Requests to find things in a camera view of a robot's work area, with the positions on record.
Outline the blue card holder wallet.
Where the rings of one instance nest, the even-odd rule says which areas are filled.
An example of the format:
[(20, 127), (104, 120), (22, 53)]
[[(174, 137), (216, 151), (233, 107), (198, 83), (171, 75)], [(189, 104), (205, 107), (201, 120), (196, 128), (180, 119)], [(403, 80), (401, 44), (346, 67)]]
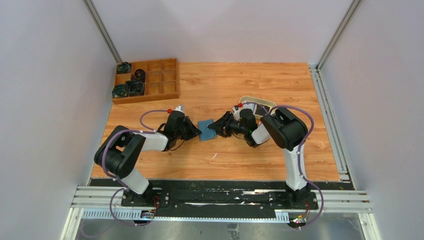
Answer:
[(208, 126), (213, 122), (213, 119), (198, 121), (198, 129), (201, 131), (199, 134), (199, 140), (201, 142), (212, 140), (217, 137), (216, 131), (214, 129), (208, 128)]

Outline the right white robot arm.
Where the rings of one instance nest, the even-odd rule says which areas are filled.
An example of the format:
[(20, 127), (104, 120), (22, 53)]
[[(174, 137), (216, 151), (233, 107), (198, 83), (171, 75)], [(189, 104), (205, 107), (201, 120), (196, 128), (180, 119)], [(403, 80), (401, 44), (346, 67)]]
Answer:
[(254, 112), (242, 108), (226, 112), (207, 127), (227, 138), (241, 134), (247, 145), (256, 148), (268, 140), (282, 150), (286, 167), (286, 191), (299, 199), (310, 192), (305, 176), (304, 143), (311, 134), (314, 121), (304, 110), (288, 105), (274, 106), (257, 123)]

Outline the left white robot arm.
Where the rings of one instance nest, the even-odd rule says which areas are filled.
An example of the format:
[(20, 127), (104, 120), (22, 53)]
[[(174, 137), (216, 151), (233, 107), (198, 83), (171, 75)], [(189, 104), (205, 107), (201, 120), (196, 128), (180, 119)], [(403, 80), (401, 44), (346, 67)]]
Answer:
[(151, 185), (136, 169), (140, 153), (171, 151), (178, 140), (185, 142), (202, 133), (183, 110), (171, 109), (167, 113), (167, 121), (158, 129), (143, 131), (116, 126), (95, 153), (94, 163), (125, 190), (145, 194)]

